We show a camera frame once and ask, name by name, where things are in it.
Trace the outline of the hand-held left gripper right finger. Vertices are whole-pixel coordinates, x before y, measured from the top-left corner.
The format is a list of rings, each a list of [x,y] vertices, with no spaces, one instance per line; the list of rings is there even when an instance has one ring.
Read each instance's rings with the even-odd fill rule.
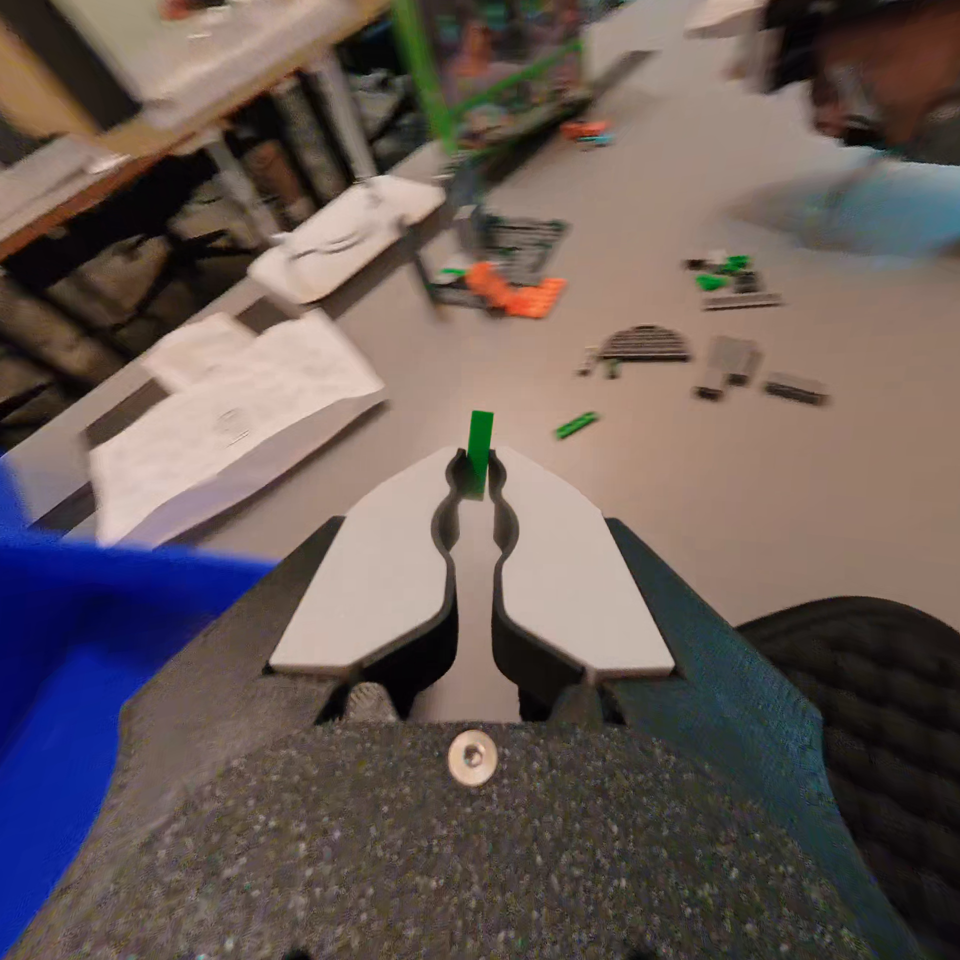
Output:
[[[507,627],[590,679],[670,675],[674,656],[603,512],[509,446],[489,465]]]

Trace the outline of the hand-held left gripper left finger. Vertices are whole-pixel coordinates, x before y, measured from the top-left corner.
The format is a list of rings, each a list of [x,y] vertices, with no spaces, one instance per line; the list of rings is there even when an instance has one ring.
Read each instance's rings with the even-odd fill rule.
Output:
[[[455,600],[459,450],[443,447],[343,517],[270,655],[276,673],[350,676],[424,637]]]

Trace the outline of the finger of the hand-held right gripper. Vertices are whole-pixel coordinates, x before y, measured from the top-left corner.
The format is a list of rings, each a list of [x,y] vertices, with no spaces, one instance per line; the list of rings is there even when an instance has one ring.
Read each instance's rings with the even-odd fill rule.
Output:
[[[687,18],[689,39],[732,39],[762,25],[768,1],[702,1]]]

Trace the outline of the blue storage bin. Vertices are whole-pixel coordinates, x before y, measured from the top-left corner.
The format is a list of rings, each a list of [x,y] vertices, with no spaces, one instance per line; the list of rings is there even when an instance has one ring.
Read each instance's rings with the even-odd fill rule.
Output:
[[[277,563],[30,527],[1,470],[1,954],[86,841],[126,702]]]

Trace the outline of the lego set box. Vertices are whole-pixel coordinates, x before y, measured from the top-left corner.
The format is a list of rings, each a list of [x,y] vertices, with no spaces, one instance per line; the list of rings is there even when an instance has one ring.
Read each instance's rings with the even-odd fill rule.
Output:
[[[584,107],[585,12],[578,1],[392,2],[432,137],[450,155],[483,154]]]

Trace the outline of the small green lego piece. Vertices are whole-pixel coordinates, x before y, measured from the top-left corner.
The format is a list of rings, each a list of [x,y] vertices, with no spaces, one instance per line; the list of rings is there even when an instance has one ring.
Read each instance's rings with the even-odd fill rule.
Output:
[[[760,282],[753,266],[753,259],[742,254],[685,261],[685,269],[694,274],[694,282],[702,293],[726,291],[746,295],[758,292]]]

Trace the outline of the dark grey half-round lego plate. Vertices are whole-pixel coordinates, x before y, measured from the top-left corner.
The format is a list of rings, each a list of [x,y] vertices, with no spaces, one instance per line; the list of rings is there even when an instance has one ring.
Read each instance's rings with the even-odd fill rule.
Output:
[[[659,325],[638,325],[606,338],[599,347],[598,358],[619,363],[687,363],[691,351],[677,331]]]

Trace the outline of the grey long lego brick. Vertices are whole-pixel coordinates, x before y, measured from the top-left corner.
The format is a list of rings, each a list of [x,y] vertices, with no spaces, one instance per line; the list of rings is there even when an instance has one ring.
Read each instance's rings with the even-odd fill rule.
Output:
[[[770,373],[763,391],[772,397],[809,406],[824,406],[830,399],[824,385],[818,381],[785,373]]]

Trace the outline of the orange lego plate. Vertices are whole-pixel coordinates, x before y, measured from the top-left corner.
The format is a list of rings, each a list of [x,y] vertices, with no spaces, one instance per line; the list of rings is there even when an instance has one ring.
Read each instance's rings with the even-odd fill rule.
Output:
[[[568,282],[562,278],[545,278],[532,286],[516,286],[508,294],[505,313],[513,318],[542,320],[552,311],[565,293]]]

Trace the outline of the grey lego baseplate build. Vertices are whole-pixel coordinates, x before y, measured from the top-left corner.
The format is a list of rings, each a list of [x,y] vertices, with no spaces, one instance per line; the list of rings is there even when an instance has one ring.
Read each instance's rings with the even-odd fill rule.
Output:
[[[465,275],[481,261],[491,262],[513,287],[540,284],[556,248],[567,237],[564,220],[513,217],[492,210],[486,203],[481,174],[475,160],[455,153],[435,176],[443,189],[443,216],[453,234],[456,251],[442,270],[429,273],[418,250],[412,263],[433,306],[463,306],[492,315],[505,311],[487,306],[467,286]]]

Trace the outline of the orange lego slope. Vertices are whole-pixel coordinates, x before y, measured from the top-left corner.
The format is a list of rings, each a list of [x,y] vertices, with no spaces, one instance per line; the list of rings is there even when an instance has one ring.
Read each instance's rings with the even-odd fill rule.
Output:
[[[493,309],[509,311],[516,288],[489,261],[477,262],[466,272],[465,283],[471,293]]]

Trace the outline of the person's right hand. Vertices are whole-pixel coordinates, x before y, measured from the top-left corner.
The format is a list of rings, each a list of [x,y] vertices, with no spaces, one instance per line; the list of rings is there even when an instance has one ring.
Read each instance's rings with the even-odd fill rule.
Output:
[[[826,27],[815,46],[812,127],[823,137],[841,138],[846,110],[828,74],[853,67],[876,104],[886,142],[904,146],[958,81],[958,61],[958,6],[914,6]]]

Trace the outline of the white printed paper bag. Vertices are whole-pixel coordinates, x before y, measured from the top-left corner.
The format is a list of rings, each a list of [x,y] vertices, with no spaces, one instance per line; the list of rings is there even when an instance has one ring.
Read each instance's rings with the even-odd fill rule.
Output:
[[[252,497],[386,399],[321,311],[261,333],[220,313],[141,362],[159,402],[90,451],[100,546],[156,547]]]

